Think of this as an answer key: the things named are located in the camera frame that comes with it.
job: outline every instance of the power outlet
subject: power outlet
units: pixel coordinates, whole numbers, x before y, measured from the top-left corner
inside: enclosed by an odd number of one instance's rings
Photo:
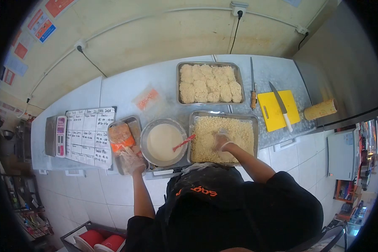
[[[231,1],[230,3],[231,8],[232,8],[232,15],[234,17],[238,16],[238,11],[242,11],[242,17],[245,16],[246,13],[246,8],[249,6],[248,3],[243,3],[243,2],[237,2],[237,1]]]
[[[295,29],[298,33],[301,33],[302,35],[305,35],[305,34],[307,34],[307,32],[309,32],[308,31],[308,29],[307,28],[305,28],[305,27],[302,27],[302,26],[297,26],[297,28]]]
[[[87,42],[84,39],[79,39],[77,43],[75,43],[74,48],[77,50],[77,47],[81,46],[81,49],[85,49],[87,47]]]

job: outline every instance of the knife handle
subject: knife handle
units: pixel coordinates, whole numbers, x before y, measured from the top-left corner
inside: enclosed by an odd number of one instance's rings
[[[293,132],[293,128],[291,127],[290,119],[287,115],[287,113],[283,114],[284,121],[286,122],[287,128],[289,129],[289,132]]]
[[[256,108],[256,92],[255,91],[251,91],[251,108],[252,110],[255,110]]]

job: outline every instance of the person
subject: person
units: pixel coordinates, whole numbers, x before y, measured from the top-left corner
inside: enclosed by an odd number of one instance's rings
[[[290,174],[276,173],[221,132],[213,149],[231,153],[254,182],[244,182],[234,167],[193,164],[170,179],[157,214],[143,160],[123,153],[134,189],[126,251],[283,251],[321,233],[320,202]]]

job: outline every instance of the counter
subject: counter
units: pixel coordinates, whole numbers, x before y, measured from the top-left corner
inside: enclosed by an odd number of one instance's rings
[[[249,57],[251,55],[206,55],[191,58],[181,58],[148,66],[136,68],[124,73],[103,79],[96,78],[89,83],[73,90],[45,109],[33,122],[31,129],[31,154],[33,169],[68,170],[68,169],[96,169],[96,167],[81,164],[69,159],[51,157],[44,154],[45,122],[53,115],[64,115],[66,110],[117,106],[116,120],[129,115],[137,115],[144,128],[152,119],[169,117],[188,130],[188,120],[195,110],[214,110],[225,113],[252,113],[259,121],[258,148],[272,146],[288,139],[304,135],[313,131],[315,122],[308,122],[303,117],[304,108],[311,106],[307,90],[302,78],[292,60],[267,56],[254,56],[253,67],[257,92],[271,92],[270,80],[277,90],[290,89],[295,98],[298,111],[301,111],[301,122],[293,124],[294,131],[289,133],[285,128],[274,132],[267,132],[260,107],[250,109],[251,73]],[[176,66],[183,61],[215,61],[233,62],[239,66],[245,88],[245,103],[242,105],[204,105],[182,106],[176,101]],[[132,99],[151,85],[162,97],[163,106],[155,113],[141,111],[132,103]],[[186,156],[175,167],[187,165]]]

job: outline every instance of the tiled floor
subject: tiled floor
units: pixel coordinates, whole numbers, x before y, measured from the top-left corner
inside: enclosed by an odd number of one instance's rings
[[[333,131],[306,135],[301,143],[274,152],[273,147],[259,150],[259,159],[276,172],[286,171],[322,204],[324,225],[337,213],[343,202],[333,200],[336,180],[326,176],[326,135]],[[251,178],[237,167],[246,181]],[[45,213],[54,229],[53,243],[62,247],[59,237],[91,220],[115,229],[126,229],[133,216],[133,181],[130,176],[106,175],[105,170],[87,170],[86,177],[66,176],[64,171],[35,172]],[[169,179],[145,180],[154,208],[164,204]]]

